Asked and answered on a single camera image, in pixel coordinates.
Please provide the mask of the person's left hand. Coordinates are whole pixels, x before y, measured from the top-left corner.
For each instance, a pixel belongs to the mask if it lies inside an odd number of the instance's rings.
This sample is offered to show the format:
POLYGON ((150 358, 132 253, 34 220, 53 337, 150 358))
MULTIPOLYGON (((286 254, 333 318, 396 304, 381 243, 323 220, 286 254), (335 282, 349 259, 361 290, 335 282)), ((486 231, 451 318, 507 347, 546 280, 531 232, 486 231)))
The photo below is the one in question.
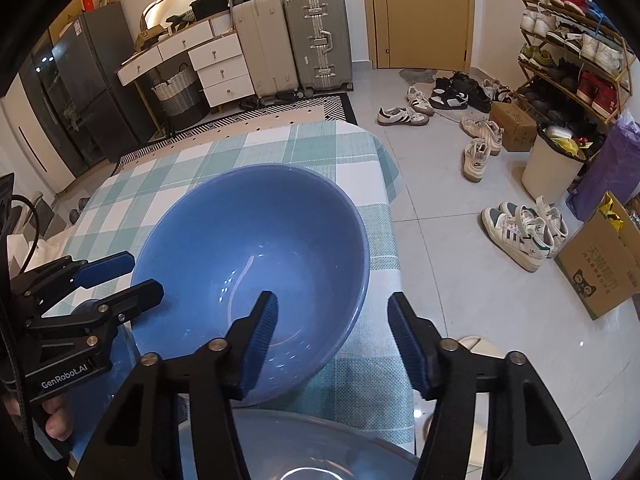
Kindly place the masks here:
MULTIPOLYGON (((20 406, 16 396, 11 393, 2 394, 1 399, 9 415, 17 422, 20 419, 20 406)), ((42 408, 48 414, 46 421, 46 433, 52 439, 66 441, 74 430, 74 419, 72 412, 66 405, 67 396, 65 393, 47 400, 42 404, 42 408)))

